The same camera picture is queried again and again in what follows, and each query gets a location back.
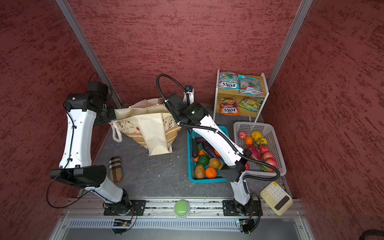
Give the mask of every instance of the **white rope handle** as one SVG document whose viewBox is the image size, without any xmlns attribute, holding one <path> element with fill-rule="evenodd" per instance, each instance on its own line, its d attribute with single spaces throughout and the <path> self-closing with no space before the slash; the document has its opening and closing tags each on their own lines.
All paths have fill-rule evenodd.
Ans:
<svg viewBox="0 0 384 240">
<path fill-rule="evenodd" d="M 119 127 L 117 125 L 117 122 L 116 121 L 111 121 L 112 124 L 111 124 L 111 128 L 112 128 L 112 138 L 113 140 L 115 140 L 116 142 L 121 142 L 122 141 L 122 137 L 121 137 L 121 132 L 119 130 Z"/>
</svg>

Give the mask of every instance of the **green push button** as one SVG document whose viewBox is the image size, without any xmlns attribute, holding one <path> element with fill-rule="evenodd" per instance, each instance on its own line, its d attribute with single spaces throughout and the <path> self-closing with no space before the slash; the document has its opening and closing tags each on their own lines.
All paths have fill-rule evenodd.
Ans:
<svg viewBox="0 0 384 240">
<path fill-rule="evenodd" d="M 183 219 L 188 216 L 189 209 L 189 202 L 187 202 L 186 200 L 179 200 L 175 203 L 173 211 L 177 218 Z"/>
</svg>

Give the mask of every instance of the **teal basket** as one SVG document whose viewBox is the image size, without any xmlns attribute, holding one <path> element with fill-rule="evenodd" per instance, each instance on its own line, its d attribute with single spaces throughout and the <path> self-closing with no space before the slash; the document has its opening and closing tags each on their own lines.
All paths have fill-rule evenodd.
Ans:
<svg viewBox="0 0 384 240">
<path fill-rule="evenodd" d="M 223 131 L 225 133 L 225 135 L 228 135 L 228 130 L 226 127 L 224 126 L 218 126 L 220 128 L 221 131 Z M 195 131 L 192 130 L 192 134 L 187 134 L 187 137 L 188 137 L 188 174 L 189 174 L 189 179 L 191 180 L 191 182 L 200 182 L 200 183 L 208 183 L 208 182 L 226 182 L 227 180 L 225 178 L 223 178 L 222 176 L 220 176 L 220 172 L 219 172 L 219 169 L 216 168 L 216 171 L 217 171 L 217 176 L 216 178 L 213 178 L 213 179 L 196 179 L 195 178 L 195 168 L 196 168 L 196 162 L 193 160 L 192 158 L 192 137 L 201 137 L 198 133 L 195 133 Z"/>
</svg>

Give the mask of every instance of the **snack shelf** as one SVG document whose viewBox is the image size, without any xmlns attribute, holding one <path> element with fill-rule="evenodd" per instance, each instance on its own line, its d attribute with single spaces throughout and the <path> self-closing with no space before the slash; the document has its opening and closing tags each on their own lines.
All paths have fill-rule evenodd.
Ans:
<svg viewBox="0 0 384 240">
<path fill-rule="evenodd" d="M 214 120 L 215 120 L 216 113 L 220 114 L 220 105 L 218 103 L 218 97 L 235 97 L 237 104 L 239 104 L 239 102 L 241 102 L 245 97 L 252 96 L 252 95 L 248 95 L 248 94 L 241 94 L 239 90 L 219 88 L 218 87 L 219 74 L 220 74 L 220 69 L 217 70 L 216 93 L 215 93 L 215 109 L 214 109 L 214 115 L 213 115 L 213 119 Z M 256 118 L 255 119 L 255 122 L 256 122 L 258 117 L 259 117 L 259 115 L 260 115 L 260 113 L 261 113 L 261 111 L 262 111 L 262 109 L 263 109 L 263 107 L 264 107 L 266 99 L 269 96 L 269 91 L 268 91 L 268 87 L 267 87 L 267 84 L 266 84 L 265 74 L 262 73 L 261 76 L 254 76 L 254 75 L 248 75 L 247 74 L 245 76 L 257 78 L 257 79 L 260 80 L 260 86 L 262 88 L 262 91 L 263 91 L 264 95 L 263 96 L 257 96 L 257 97 L 264 98 L 264 101 L 263 101 L 262 105 L 260 106 L 260 109 L 259 109 L 259 111 L 257 113 L 251 112 L 249 110 L 246 110 L 246 109 L 238 106 L 239 110 L 240 110 L 240 115 L 239 116 L 247 116 L 247 117 Z"/>
</svg>

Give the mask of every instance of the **brown plaid pouch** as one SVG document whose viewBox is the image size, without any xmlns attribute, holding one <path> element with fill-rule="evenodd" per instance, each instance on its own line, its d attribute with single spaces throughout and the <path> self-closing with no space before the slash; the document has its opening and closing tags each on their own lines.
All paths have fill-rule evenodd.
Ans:
<svg viewBox="0 0 384 240">
<path fill-rule="evenodd" d="M 113 182 L 120 182 L 122 180 L 121 161 L 119 157 L 111 158 L 109 161 L 109 170 Z"/>
</svg>

